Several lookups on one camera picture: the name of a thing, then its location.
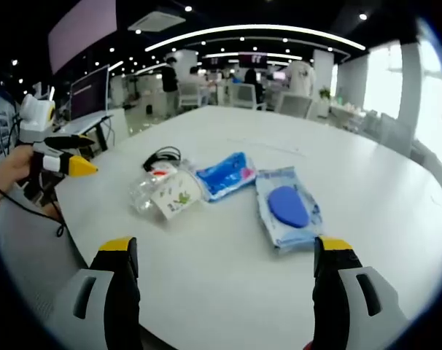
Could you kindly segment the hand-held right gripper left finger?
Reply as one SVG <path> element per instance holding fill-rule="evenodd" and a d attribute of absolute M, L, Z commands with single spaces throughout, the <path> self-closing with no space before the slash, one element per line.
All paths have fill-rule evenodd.
<path fill-rule="evenodd" d="M 137 242 L 103 244 L 56 295 L 52 334 L 64 349 L 141 349 Z"/>

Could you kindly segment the person's left hand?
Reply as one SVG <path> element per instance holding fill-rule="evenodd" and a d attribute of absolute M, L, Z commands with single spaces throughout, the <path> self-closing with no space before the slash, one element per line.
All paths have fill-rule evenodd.
<path fill-rule="evenodd" d="M 8 192 L 15 182 L 25 179 L 30 174 L 31 159 L 34 149 L 30 145 L 20 145 L 0 163 L 0 189 Z"/>

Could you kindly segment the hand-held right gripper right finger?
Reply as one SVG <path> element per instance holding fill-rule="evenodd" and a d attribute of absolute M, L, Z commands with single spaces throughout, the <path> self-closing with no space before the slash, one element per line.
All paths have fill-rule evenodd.
<path fill-rule="evenodd" d="M 395 288 L 347 242 L 314 243 L 313 349 L 388 349 L 408 320 Z"/>

